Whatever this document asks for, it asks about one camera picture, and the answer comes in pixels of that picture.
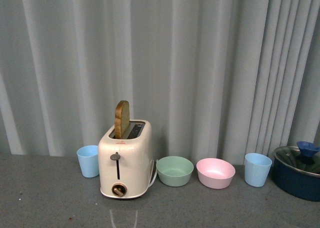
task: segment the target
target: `glass lid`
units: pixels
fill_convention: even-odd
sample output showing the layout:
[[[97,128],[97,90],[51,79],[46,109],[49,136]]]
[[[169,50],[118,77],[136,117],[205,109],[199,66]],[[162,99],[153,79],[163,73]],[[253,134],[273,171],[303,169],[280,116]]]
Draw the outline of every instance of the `glass lid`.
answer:
[[[320,177],[320,152],[310,157],[303,155],[298,147],[282,146],[274,150],[274,157],[298,172]]]

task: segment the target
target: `pot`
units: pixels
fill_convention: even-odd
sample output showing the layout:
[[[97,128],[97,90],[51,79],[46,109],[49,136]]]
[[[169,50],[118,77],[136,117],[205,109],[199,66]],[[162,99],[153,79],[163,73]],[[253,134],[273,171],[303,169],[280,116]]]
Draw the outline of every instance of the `pot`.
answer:
[[[320,152],[313,156],[304,154],[295,146],[276,148],[271,177],[285,192],[307,201],[320,202]]]

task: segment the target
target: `light blue cup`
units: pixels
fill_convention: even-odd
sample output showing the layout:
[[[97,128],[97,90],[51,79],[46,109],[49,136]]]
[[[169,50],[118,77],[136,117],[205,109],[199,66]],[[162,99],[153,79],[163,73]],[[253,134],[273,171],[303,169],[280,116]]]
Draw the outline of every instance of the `light blue cup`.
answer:
[[[82,175],[92,178],[99,175],[98,146],[87,145],[77,150]]]
[[[264,186],[272,160],[259,153],[248,153],[244,159],[244,179],[250,186]]]

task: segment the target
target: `toast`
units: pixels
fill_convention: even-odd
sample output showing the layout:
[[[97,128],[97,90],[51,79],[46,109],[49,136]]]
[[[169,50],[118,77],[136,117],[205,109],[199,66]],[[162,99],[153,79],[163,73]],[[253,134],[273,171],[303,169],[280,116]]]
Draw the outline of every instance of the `toast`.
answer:
[[[115,108],[114,136],[122,139],[130,125],[129,102],[121,100]]]

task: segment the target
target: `bowl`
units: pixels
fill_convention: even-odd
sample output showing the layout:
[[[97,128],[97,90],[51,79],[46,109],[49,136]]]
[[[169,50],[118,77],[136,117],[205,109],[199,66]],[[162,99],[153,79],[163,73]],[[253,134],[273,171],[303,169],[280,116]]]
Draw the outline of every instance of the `bowl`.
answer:
[[[189,182],[194,165],[180,156],[166,156],[157,161],[156,170],[162,183],[170,187],[181,187]]]
[[[200,182],[212,189],[228,187],[236,173],[232,164],[217,158],[201,159],[196,168]]]

